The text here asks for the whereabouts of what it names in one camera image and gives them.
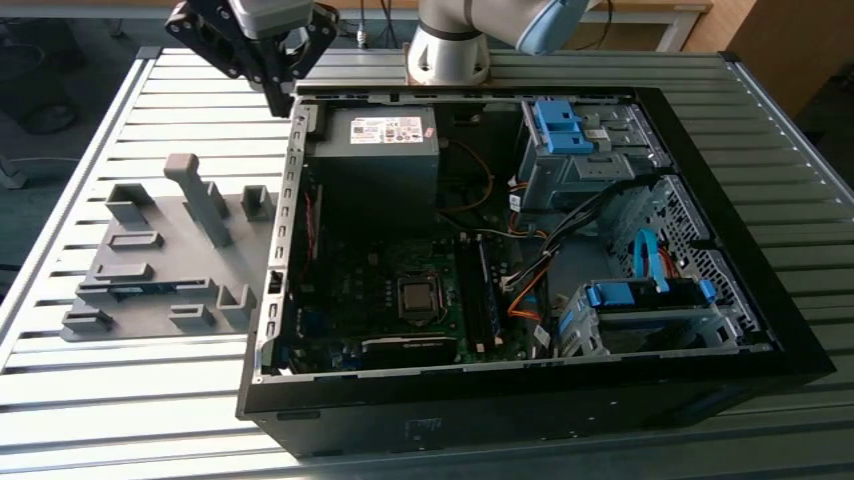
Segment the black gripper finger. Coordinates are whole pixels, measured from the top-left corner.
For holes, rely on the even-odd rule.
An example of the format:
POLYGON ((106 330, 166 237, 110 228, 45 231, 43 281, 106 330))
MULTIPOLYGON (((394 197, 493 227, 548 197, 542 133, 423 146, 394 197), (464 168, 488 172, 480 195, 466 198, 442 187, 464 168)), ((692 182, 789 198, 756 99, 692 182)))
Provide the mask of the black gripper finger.
POLYGON ((286 56, 286 80, 283 81, 285 116, 291 114, 291 108, 295 103, 291 95, 294 84, 298 80, 306 78, 337 38, 338 15, 314 14, 305 31, 303 43, 286 56))
POLYGON ((179 2, 165 29, 229 78, 243 76, 263 92, 271 114, 285 115, 273 43, 245 34, 229 2, 179 2))

